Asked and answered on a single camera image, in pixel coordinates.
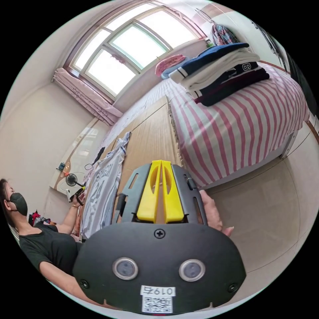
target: woman's hand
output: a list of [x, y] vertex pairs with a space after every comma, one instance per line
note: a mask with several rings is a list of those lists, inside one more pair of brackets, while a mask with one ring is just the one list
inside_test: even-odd
[[[85, 201], [85, 193], [84, 193], [84, 192], [82, 192], [82, 193], [80, 194], [79, 200], [80, 200], [82, 203], [84, 203], [84, 201]], [[81, 206], [81, 204], [78, 202], [76, 196], [73, 197], [72, 204], [75, 205], [75, 206], [77, 206], [77, 207], [80, 207], [80, 206]]]
[[223, 230], [223, 222], [220, 219], [215, 201], [210, 198], [204, 190], [201, 190], [199, 193], [203, 200], [208, 226], [217, 229], [224, 233], [226, 236], [230, 237], [232, 231], [234, 230], [234, 227], [228, 227]]

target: pink striped bed sheet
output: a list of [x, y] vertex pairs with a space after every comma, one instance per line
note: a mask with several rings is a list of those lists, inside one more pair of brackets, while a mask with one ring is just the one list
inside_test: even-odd
[[302, 89], [289, 74], [259, 65], [269, 73], [269, 80], [250, 85], [211, 107], [196, 104], [185, 88], [171, 79], [161, 81], [118, 120], [101, 147], [109, 146], [133, 119], [166, 95], [181, 155], [198, 187], [261, 162], [302, 128], [309, 109]]

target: black shirt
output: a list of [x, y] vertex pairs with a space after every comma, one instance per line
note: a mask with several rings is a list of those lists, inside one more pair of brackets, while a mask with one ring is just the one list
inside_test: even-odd
[[68, 234], [59, 233], [56, 226], [37, 224], [35, 227], [42, 232], [19, 236], [20, 247], [33, 266], [39, 270], [41, 262], [48, 262], [72, 275], [73, 265], [82, 244]]

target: black fan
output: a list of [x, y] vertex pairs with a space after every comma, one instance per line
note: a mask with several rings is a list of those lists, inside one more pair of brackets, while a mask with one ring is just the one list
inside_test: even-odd
[[83, 187], [83, 185], [77, 182], [77, 176], [75, 174], [72, 174], [72, 173], [68, 174], [65, 177], [65, 181], [69, 186], [79, 185], [80, 187]]

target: white jersey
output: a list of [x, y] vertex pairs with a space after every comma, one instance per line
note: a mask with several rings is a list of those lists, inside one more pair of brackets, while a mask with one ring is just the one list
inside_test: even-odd
[[86, 198], [80, 234], [84, 239], [111, 224], [116, 193], [122, 174], [125, 147], [131, 132], [127, 132], [123, 139], [118, 139], [113, 151], [106, 158], [99, 161], [92, 176], [92, 186]]

